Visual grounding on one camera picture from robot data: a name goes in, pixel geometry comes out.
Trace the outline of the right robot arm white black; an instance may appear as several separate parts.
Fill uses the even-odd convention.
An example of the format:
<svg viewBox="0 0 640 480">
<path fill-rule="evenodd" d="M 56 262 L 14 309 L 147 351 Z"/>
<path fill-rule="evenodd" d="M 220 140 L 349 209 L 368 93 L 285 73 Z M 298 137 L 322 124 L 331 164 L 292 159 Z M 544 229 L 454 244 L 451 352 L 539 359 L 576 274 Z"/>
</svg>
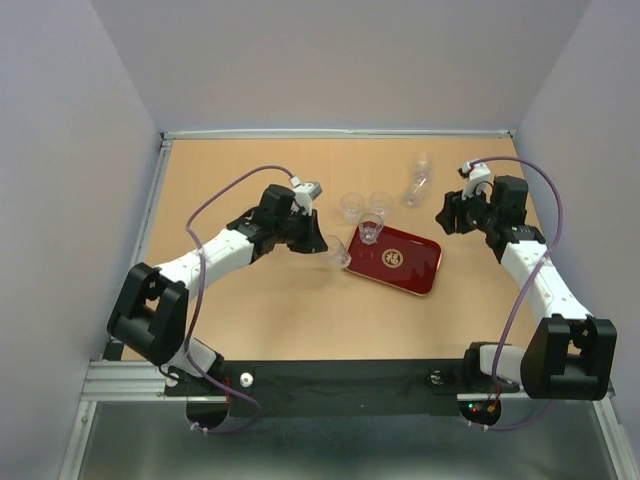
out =
<svg viewBox="0 0 640 480">
<path fill-rule="evenodd" d="M 533 399 L 595 401 L 609 388 L 617 331 L 594 317 L 571 293 L 547 256 L 548 245 L 526 224 L 528 184 L 513 176 L 492 176 L 481 165 L 465 174 L 460 191 L 446 194 L 437 222 L 446 234 L 478 230 L 499 264 L 521 289 L 538 324 L 525 349 L 476 342 L 460 366 L 463 384 L 482 390 L 498 380 L 520 385 Z"/>
</svg>

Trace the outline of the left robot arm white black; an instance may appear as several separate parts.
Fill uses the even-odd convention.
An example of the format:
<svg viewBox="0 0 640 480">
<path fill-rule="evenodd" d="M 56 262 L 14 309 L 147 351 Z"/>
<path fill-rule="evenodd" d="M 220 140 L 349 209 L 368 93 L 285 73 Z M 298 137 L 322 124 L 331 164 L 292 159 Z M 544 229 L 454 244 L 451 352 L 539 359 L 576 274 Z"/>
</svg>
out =
<svg viewBox="0 0 640 480">
<path fill-rule="evenodd" d="M 189 305 L 202 304 L 207 287 L 278 245 L 299 254 L 327 251 L 313 207 L 321 193 L 317 182 L 293 188 L 271 184 L 257 206 L 208 242 L 158 266 L 134 265 L 108 320 L 108 333 L 153 365 L 188 374 L 199 393 L 215 392 L 222 384 L 222 358 L 194 338 L 187 324 Z"/>
</svg>

